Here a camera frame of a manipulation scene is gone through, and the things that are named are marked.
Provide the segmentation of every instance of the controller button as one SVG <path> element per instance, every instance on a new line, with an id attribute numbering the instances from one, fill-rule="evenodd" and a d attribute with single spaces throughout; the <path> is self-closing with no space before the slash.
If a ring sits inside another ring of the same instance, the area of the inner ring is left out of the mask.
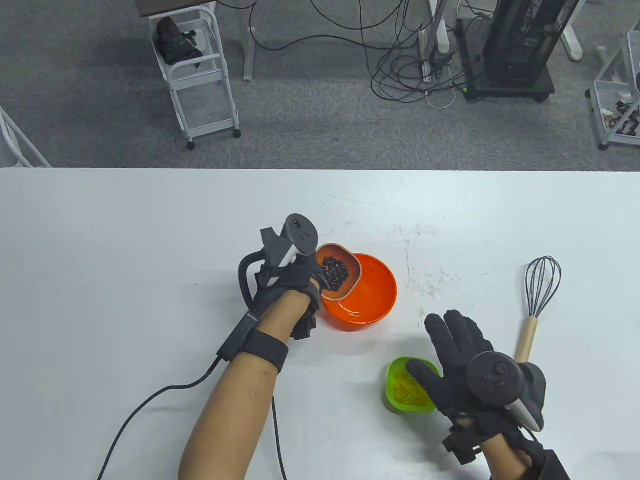
<path id="1" fill-rule="evenodd" d="M 509 371 L 509 367 L 508 367 L 506 364 L 502 364 L 502 363 L 500 363 L 500 364 L 497 364 L 497 365 L 495 366 L 495 372 L 496 372 L 498 375 L 504 375 L 504 374 L 506 374 L 508 371 Z"/>

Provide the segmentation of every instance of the floor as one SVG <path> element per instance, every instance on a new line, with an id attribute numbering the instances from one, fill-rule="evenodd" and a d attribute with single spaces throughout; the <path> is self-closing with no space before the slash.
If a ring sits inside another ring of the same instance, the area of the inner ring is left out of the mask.
<path id="1" fill-rule="evenodd" d="M 451 3 L 445 16 L 450 25 Z M 362 0 L 364 23 L 381 20 L 395 4 Z M 358 25 L 355 0 L 316 5 L 343 24 Z M 0 104 L 56 166 L 640 170 L 634 148 L 598 151 L 583 96 L 600 67 L 595 47 L 619 44 L 640 16 L 637 0 L 586 5 L 575 25 L 586 55 L 573 63 L 558 45 L 549 61 L 557 93 L 547 103 L 467 104 L 459 98 L 443 111 L 423 101 L 377 99 L 363 49 L 336 40 L 258 51 L 254 82 L 244 83 L 235 17 L 219 6 L 243 135 L 200 138 L 193 152 L 185 149 L 147 23 L 133 0 L 5 0 L 3 7 Z M 414 0 L 412 9 L 417 25 L 424 4 Z M 360 37 L 332 26 L 300 0 L 261 1 L 253 24 L 271 47 L 316 33 Z M 386 23 L 367 31 L 366 41 L 389 45 L 394 37 Z M 447 104 L 451 93 L 430 98 Z"/>

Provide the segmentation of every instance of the wooden handle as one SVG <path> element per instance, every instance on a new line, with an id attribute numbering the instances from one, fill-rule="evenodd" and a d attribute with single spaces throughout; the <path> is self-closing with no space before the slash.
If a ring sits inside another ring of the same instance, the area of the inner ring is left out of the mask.
<path id="1" fill-rule="evenodd" d="M 531 355 L 531 347 L 533 347 L 533 339 L 536 337 L 536 329 L 538 328 L 538 319 L 529 317 L 525 320 L 516 350 L 515 360 L 519 364 L 528 362 Z"/>

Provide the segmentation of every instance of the wrist strap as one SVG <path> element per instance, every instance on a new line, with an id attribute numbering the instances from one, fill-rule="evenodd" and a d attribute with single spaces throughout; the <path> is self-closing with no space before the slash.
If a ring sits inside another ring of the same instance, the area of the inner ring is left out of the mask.
<path id="1" fill-rule="evenodd" d="M 280 373 L 282 372 L 284 361 L 287 359 L 289 348 L 278 339 L 260 330 L 254 330 L 249 333 L 240 351 L 266 360 L 273 364 L 278 369 L 278 373 Z"/>

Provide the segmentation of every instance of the black bean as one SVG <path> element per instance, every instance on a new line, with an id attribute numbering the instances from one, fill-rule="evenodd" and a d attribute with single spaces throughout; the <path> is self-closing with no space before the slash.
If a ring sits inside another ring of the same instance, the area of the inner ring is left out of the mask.
<path id="1" fill-rule="evenodd" d="M 346 264 L 335 257 L 325 257 L 322 263 L 324 275 L 329 285 L 329 290 L 337 292 L 349 278 L 349 269 Z"/>

